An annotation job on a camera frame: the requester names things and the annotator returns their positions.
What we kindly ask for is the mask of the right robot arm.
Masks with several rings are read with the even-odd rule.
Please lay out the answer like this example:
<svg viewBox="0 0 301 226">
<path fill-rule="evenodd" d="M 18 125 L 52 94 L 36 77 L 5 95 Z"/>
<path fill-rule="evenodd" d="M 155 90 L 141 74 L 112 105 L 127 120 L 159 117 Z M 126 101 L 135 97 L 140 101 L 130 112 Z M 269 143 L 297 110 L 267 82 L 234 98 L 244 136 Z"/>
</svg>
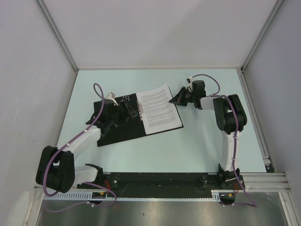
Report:
<svg viewBox="0 0 301 226">
<path fill-rule="evenodd" d="M 188 86 L 182 87 L 169 103 L 178 106 L 193 103 L 199 110 L 214 111 L 217 127 L 222 133 L 222 157 L 218 165 L 217 184 L 222 189 L 242 187 L 243 179 L 240 176 L 237 153 L 240 133 L 247 124 L 247 116 L 239 96 L 208 96 L 204 81 L 188 79 L 188 83 Z"/>
</svg>

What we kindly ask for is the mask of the red black folder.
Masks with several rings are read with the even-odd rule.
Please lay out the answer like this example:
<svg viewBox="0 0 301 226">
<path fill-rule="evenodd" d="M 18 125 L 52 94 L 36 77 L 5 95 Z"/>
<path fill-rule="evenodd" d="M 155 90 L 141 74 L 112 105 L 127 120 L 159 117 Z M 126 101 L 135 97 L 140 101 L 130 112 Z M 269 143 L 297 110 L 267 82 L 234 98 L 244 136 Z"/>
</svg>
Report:
<svg viewBox="0 0 301 226">
<path fill-rule="evenodd" d="M 115 99 L 118 104 L 121 100 L 125 100 L 128 105 L 138 113 L 136 102 L 138 100 L 137 93 L 117 97 Z M 98 147 L 151 135 L 151 133 L 146 132 L 144 123 L 140 120 L 139 113 L 134 118 L 121 121 L 122 123 L 119 126 L 111 128 L 109 132 L 101 132 L 101 137 L 97 141 Z"/>
</svg>

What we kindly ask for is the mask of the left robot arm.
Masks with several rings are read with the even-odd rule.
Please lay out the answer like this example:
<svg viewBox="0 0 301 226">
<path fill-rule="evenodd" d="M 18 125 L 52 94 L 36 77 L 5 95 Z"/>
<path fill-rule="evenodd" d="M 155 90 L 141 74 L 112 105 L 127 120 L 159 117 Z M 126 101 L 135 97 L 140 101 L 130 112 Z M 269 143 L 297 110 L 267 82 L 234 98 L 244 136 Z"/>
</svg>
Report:
<svg viewBox="0 0 301 226">
<path fill-rule="evenodd" d="M 73 186 L 88 182 L 93 188 L 103 185 L 102 168 L 93 164 L 76 167 L 76 159 L 94 142 L 138 115 L 126 100 L 104 99 L 94 103 L 88 127 L 61 148 L 46 146 L 41 154 L 36 183 L 45 189 L 66 193 Z"/>
</svg>

